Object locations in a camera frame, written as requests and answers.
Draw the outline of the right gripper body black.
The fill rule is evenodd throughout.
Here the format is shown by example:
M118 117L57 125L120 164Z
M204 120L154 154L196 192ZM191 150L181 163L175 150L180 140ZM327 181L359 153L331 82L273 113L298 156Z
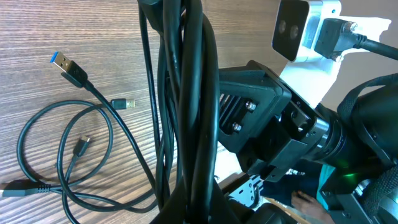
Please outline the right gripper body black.
M239 153L244 173L278 182L299 160L311 153L330 125L291 87L290 101L270 119L256 138L248 140Z

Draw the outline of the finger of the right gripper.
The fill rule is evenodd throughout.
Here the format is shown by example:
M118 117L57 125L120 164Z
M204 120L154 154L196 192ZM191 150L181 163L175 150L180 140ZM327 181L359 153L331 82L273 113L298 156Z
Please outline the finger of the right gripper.
M241 151L291 100L291 91L267 66L253 60L242 67L220 69L218 141L230 152Z

